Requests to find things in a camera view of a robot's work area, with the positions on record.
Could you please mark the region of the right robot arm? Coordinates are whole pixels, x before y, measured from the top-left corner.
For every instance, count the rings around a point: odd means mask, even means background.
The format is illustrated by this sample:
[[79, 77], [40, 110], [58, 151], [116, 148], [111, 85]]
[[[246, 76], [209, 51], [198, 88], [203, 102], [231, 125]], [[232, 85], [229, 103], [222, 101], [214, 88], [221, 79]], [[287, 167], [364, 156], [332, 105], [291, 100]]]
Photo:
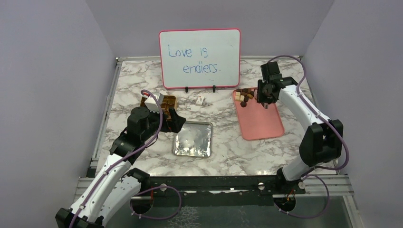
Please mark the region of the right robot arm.
[[268, 107], [280, 101], [297, 118], [305, 131], [299, 155], [277, 171], [274, 187], [280, 193], [293, 188], [293, 183], [317, 165], [339, 158], [342, 150], [343, 124], [323, 115], [300, 90], [292, 77], [283, 77], [276, 61], [260, 67], [257, 102]]

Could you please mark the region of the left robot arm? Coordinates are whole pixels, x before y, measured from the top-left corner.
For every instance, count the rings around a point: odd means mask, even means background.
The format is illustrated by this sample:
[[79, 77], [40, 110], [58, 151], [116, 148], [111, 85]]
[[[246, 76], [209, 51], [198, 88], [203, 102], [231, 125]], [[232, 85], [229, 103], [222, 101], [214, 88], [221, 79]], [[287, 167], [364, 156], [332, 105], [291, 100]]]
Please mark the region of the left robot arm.
[[89, 187], [70, 208], [57, 212], [57, 226], [103, 228], [132, 196], [147, 193], [149, 174], [131, 166], [159, 132], [178, 133], [185, 122], [173, 108], [168, 115], [145, 106], [134, 108], [127, 127], [113, 142], [110, 154]]

